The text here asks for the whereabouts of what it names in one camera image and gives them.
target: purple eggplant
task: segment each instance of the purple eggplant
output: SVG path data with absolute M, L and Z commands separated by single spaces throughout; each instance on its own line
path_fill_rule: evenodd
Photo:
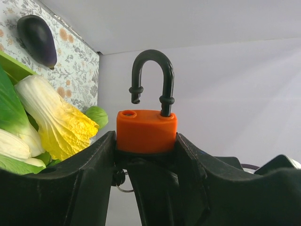
M 18 20 L 17 30 L 32 58 L 54 70 L 57 62 L 55 42 L 47 23 L 39 16 L 28 15 Z

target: orange padlock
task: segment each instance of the orange padlock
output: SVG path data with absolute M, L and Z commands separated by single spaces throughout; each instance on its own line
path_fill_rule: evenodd
M 171 113 L 174 103 L 174 72 L 169 59 L 160 51 L 146 50 L 134 61 L 132 70 L 132 103 L 140 103 L 143 92 L 141 71 L 145 62 L 157 62 L 163 71 L 163 94 L 159 98 L 161 111 L 125 110 L 117 115 L 117 149 L 135 154 L 158 154 L 173 150 L 177 131 L 177 117 Z

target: bok choy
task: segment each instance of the bok choy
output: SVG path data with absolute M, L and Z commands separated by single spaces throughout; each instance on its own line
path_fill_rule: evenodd
M 19 137 L 0 129 L 0 168 L 16 173 L 38 173 L 46 166 L 31 158 L 29 146 Z
M 61 161 L 90 145 L 99 126 L 67 103 L 40 75 L 30 75 L 15 85 L 25 110 L 39 127 L 43 148 Z
M 0 129 L 21 138 L 32 157 L 44 153 L 38 132 L 28 121 L 26 112 L 15 93 L 14 86 L 0 66 Z

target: metal ring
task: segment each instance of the metal ring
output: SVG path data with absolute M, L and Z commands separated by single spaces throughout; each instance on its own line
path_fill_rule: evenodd
M 124 192 L 124 193 L 131 193 L 134 191 L 134 190 L 124 190 L 124 189 L 120 188 L 118 185 L 116 185 L 116 187 L 118 188 L 118 190 L 120 190 L 121 192 Z

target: padlock body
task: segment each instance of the padlock body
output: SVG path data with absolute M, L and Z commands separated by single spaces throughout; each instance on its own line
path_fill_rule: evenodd
M 174 148 L 177 118 L 160 111 L 125 110 L 117 115 L 117 149 L 129 153 L 156 154 Z

